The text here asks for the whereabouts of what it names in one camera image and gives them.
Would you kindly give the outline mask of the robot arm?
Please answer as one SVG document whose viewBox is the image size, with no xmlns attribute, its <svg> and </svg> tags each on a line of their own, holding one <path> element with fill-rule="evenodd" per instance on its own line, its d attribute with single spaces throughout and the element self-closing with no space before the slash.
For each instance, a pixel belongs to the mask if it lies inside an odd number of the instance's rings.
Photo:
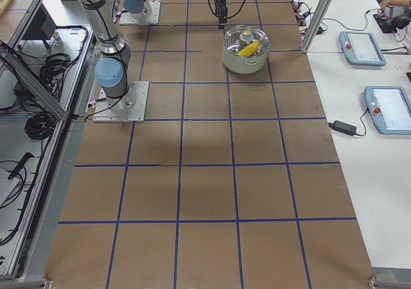
<svg viewBox="0 0 411 289">
<path fill-rule="evenodd" d="M 171 82 L 182 110 L 197 105 L 228 106 L 229 72 L 221 61 L 222 30 L 216 30 L 200 0 L 166 0 L 166 18 L 141 34 L 118 26 L 107 0 L 79 2 L 98 40 L 101 55 L 94 77 L 105 93 L 96 113 L 144 109 L 134 88 L 154 80 Z"/>
<path fill-rule="evenodd" d="M 152 7 L 147 0 L 122 0 L 123 8 L 132 17 L 142 19 L 152 13 Z"/>
</svg>

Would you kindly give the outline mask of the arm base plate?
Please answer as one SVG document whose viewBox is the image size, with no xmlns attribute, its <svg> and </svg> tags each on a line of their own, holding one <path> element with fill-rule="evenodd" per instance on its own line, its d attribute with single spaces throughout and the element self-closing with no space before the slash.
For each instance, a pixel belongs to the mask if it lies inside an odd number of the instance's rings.
<svg viewBox="0 0 411 289">
<path fill-rule="evenodd" d="M 100 89 L 99 98 L 104 101 L 96 105 L 96 114 L 92 116 L 95 123 L 128 123 L 144 121 L 146 104 L 148 99 L 149 82 L 131 82 L 128 85 L 128 93 L 110 108 L 116 100 L 106 98 L 103 89 Z"/>
<path fill-rule="evenodd" d="M 135 1 L 124 2 L 124 12 L 121 14 L 119 24 L 122 26 L 156 25 L 159 22 L 161 1 Z"/>
</svg>

